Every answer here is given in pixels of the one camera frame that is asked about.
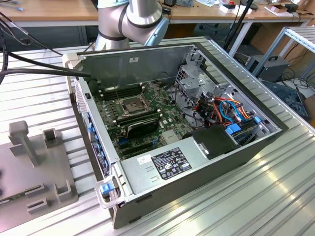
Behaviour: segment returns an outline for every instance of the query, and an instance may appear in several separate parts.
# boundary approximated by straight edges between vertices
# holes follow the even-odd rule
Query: motherboard
[[[193,130],[174,104],[171,90],[171,85],[148,82],[111,90],[100,87],[94,95],[122,160],[177,142]]]

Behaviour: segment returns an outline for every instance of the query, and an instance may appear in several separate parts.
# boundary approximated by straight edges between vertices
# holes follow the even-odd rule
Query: wooden desk
[[[22,27],[91,26],[98,24],[98,12],[90,0],[18,0],[24,11],[4,8],[0,11]],[[278,17],[259,5],[259,10],[247,15],[244,25],[229,54],[234,56],[246,33],[255,22],[303,22],[307,26],[313,16]],[[224,14],[218,6],[207,7],[195,2],[193,7],[174,6],[171,23],[232,23],[235,15]]]
[[[266,10],[265,6],[258,5],[259,9],[251,14],[247,14],[243,22],[297,22],[313,18],[311,15],[303,15],[301,19],[295,16],[279,17]],[[195,2],[193,7],[172,7],[172,23],[223,23],[234,21],[234,19],[235,15],[233,13],[225,14],[219,10],[217,5],[208,7]]]
[[[17,0],[24,11],[0,6],[0,11],[23,27],[86,26],[98,24],[91,0]]]

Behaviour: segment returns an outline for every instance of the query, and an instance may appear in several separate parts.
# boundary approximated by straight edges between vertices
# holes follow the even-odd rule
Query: power supply label
[[[163,180],[167,180],[191,169],[191,165],[179,147],[153,156],[151,159]]]

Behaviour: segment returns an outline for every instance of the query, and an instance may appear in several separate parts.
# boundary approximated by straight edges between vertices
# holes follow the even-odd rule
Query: metal shelf
[[[315,27],[284,27],[275,39],[275,41],[272,43],[260,63],[252,72],[254,76],[257,76],[258,72],[264,66],[265,62],[271,56],[272,52],[279,45],[284,36],[289,36],[297,43],[303,45],[305,48],[315,53]],[[302,75],[302,78],[314,67],[314,65],[315,63],[313,63],[310,67],[306,69],[306,71]]]

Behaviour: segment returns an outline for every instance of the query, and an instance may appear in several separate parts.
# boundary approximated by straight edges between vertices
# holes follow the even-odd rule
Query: metal workbench
[[[264,85],[214,42],[197,37],[164,40],[162,44],[194,41],[214,54],[290,130],[248,164],[131,225],[113,230],[109,212],[98,206],[94,193],[96,179],[67,96],[65,78],[6,76],[0,85],[0,141],[8,141],[8,123],[17,119],[28,122],[32,135],[47,127],[61,130],[79,200],[3,235],[315,234],[315,130],[276,96],[271,96]],[[82,50],[76,47],[59,51]],[[62,64],[60,57],[43,50],[20,54],[45,63]],[[9,67],[32,66],[10,59]],[[224,81],[219,74],[215,79]]]

